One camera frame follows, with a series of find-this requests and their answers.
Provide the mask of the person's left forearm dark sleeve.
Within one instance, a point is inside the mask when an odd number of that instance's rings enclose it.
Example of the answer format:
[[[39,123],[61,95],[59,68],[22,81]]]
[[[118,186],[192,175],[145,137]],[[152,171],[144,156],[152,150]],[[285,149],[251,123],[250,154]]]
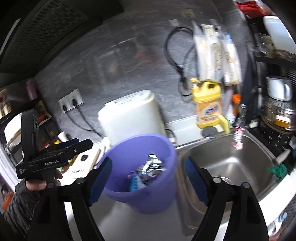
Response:
[[[16,185],[15,195],[4,212],[4,221],[21,240],[26,240],[28,237],[29,228],[39,208],[40,200],[39,192],[29,190],[25,180]]]

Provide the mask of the person's left hand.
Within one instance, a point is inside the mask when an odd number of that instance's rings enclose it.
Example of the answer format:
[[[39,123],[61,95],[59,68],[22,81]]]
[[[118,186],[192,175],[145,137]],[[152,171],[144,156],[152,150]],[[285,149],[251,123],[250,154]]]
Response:
[[[55,185],[60,186],[61,183],[59,180],[63,178],[62,173],[56,170],[55,173]],[[45,180],[28,180],[25,182],[25,186],[31,192],[33,191],[42,191],[46,188],[47,184]]]

